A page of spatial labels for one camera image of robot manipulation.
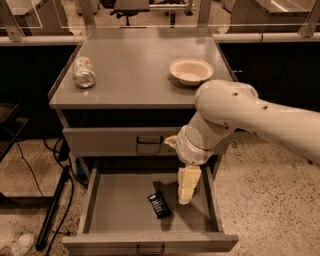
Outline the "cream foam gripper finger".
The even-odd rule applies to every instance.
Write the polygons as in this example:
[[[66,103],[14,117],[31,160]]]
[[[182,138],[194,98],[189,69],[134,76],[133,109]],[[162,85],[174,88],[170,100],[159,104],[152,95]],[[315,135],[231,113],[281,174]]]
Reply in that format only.
[[[169,136],[167,138],[164,139],[164,143],[168,146],[170,146],[171,148],[176,148],[177,145],[177,136],[176,135],[172,135]]]
[[[201,177],[199,166],[187,165],[178,170],[178,198],[182,205],[188,204]]]

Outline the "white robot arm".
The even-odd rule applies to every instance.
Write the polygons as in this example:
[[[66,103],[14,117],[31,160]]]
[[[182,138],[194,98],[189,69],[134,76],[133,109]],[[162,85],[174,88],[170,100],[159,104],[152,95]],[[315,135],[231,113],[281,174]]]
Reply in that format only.
[[[218,152],[222,141],[242,129],[320,164],[320,113],[258,98],[244,83],[211,80],[195,95],[196,113],[178,134],[165,139],[185,165],[178,171],[179,203],[191,201],[200,166]]]

